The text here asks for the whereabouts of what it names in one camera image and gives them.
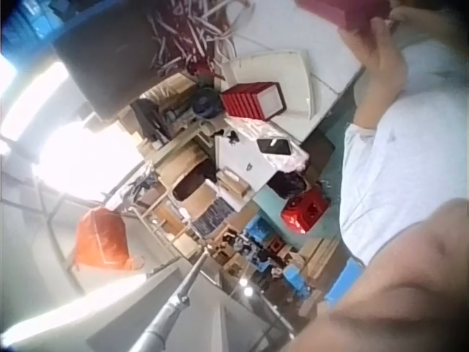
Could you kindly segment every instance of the white cloth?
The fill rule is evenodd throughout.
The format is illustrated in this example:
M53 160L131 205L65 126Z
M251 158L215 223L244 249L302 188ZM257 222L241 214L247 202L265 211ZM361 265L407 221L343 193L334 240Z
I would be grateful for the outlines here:
M466 71L435 42L404 52L408 85L377 130L345 133L340 225L368 265L384 245L444 202L468 196Z

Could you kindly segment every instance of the person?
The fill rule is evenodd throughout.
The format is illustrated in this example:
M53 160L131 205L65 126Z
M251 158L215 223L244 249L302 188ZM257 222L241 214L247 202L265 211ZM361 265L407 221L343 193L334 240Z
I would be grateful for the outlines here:
M340 215L365 270L291 352L469 351L467 22L448 10L457 1L392 2L392 19L437 41L400 50L379 18L372 35L341 32L370 77L346 131Z

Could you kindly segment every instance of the table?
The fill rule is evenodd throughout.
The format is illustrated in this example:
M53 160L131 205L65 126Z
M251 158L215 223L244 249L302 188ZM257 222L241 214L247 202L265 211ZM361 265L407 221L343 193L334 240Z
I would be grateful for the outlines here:
M294 0L251 1L255 4L253 17L233 38L238 57L285 49L303 50L309 55L317 113L309 120L273 119L296 140L304 142L355 79L361 66L341 41L335 25L297 7ZM228 7L230 21L238 14L239 6L234 2ZM260 153L256 142L242 136L235 146L226 139L217 139L217 165L220 169L228 167L251 185L249 199L277 171Z

